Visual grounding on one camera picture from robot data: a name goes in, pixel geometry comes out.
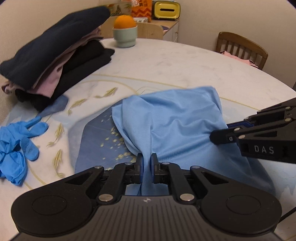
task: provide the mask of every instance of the white table surface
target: white table surface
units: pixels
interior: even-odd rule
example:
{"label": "white table surface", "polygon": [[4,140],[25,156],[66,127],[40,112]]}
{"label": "white table surface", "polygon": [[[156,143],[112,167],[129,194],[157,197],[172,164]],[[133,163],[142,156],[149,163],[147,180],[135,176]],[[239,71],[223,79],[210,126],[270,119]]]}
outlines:
{"label": "white table surface", "polygon": [[[116,48],[113,39],[105,39],[102,43],[105,47],[115,48],[115,54],[110,64],[94,73],[100,76],[145,80],[181,88],[211,85],[221,98],[258,110],[296,97],[294,90],[265,72],[209,50],[152,39],[137,39],[134,47],[126,49]],[[277,198],[286,213],[296,206],[296,165],[271,161],[262,161],[262,164],[275,183]],[[10,183],[2,184],[0,203],[7,212],[0,211],[0,240],[7,241],[16,234],[16,229],[12,220],[7,218],[12,203],[5,197],[10,195],[13,200],[28,190]],[[295,227],[296,214],[280,223],[276,233],[287,239],[296,234]]]}

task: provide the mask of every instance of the orange package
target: orange package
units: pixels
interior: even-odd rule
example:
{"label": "orange package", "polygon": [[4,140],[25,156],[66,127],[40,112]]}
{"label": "orange package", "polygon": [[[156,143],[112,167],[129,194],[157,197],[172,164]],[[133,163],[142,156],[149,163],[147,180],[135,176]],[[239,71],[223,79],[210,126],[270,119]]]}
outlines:
{"label": "orange package", "polygon": [[147,17],[151,22],[152,0],[125,0],[132,2],[132,17]]}

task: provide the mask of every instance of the wooden chair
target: wooden chair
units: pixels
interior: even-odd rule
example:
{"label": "wooden chair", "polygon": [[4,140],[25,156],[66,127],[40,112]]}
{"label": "wooden chair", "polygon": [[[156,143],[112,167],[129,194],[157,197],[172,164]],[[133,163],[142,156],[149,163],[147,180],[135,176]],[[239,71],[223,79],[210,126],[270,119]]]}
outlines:
{"label": "wooden chair", "polygon": [[[110,17],[101,26],[101,36],[104,38],[113,38],[113,26],[117,16]],[[163,28],[152,23],[137,23],[138,38],[143,39],[163,39]]]}
{"label": "wooden chair", "polygon": [[257,63],[260,70],[263,69],[263,66],[268,57],[268,53],[261,46],[238,34],[230,32],[220,32],[218,35],[216,52],[220,53],[221,51],[223,51],[222,44],[224,44],[223,42],[225,41],[225,51],[234,55],[233,52],[234,49],[236,49],[235,56],[241,59],[245,59],[245,55],[247,54],[246,59],[252,60],[255,64]]}

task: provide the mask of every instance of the blue nitrile glove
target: blue nitrile glove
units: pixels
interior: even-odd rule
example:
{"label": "blue nitrile glove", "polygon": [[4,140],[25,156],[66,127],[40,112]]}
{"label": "blue nitrile glove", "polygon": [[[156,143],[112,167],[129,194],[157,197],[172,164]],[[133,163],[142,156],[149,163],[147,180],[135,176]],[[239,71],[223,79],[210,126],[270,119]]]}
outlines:
{"label": "blue nitrile glove", "polygon": [[[0,177],[15,185],[20,185],[27,173],[25,158],[34,161],[39,156],[39,149],[29,137],[42,135],[48,129],[48,124],[40,120],[41,117],[36,117],[0,128]],[[22,152],[15,150],[18,145]]]}

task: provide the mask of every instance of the wall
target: wall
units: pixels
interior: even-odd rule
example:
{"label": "wall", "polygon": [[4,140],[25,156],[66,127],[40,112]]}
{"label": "wall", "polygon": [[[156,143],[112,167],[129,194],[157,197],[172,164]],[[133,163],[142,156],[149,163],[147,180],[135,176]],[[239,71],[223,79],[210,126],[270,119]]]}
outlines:
{"label": "wall", "polygon": [[287,0],[177,1],[181,4],[180,43],[215,50],[219,32],[237,33],[268,52],[263,71],[294,85],[296,9]]}
{"label": "wall", "polygon": [[[68,13],[117,0],[5,0],[0,5],[0,63]],[[0,84],[6,79],[0,76]],[[0,91],[0,123],[16,103]]]}

